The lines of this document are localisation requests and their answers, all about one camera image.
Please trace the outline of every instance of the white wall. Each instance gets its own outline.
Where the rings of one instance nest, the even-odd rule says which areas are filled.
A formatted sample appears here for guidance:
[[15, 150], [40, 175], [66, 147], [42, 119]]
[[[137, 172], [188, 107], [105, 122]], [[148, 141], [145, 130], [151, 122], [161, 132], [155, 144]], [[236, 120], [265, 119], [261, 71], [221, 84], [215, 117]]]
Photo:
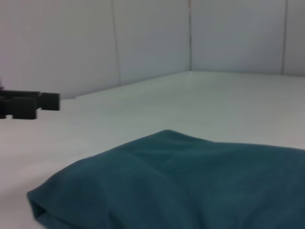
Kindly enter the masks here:
[[111, 0], [1, 0], [0, 76], [63, 97], [117, 86]]
[[288, 1], [284, 73], [305, 76], [304, 0]]
[[192, 0], [192, 15], [194, 70], [281, 72], [285, 0]]
[[114, 0], [122, 84], [188, 71], [187, 0]]

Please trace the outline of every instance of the folded cloth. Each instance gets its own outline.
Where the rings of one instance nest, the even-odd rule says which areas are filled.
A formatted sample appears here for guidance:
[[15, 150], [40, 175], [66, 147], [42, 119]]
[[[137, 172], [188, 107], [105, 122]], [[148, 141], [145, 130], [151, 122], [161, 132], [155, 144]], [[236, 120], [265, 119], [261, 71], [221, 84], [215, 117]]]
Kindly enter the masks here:
[[304, 229], [305, 151], [174, 131], [53, 175], [28, 198], [49, 229]]

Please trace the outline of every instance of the white floor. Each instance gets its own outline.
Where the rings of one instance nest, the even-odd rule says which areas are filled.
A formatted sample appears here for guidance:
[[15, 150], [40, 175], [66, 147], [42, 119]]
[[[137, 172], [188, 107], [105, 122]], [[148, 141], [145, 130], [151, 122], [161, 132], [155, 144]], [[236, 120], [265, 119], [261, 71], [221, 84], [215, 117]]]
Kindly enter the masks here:
[[76, 160], [164, 129], [305, 149], [305, 78], [180, 73], [64, 100], [38, 120], [0, 120], [0, 228], [40, 228], [27, 191]]

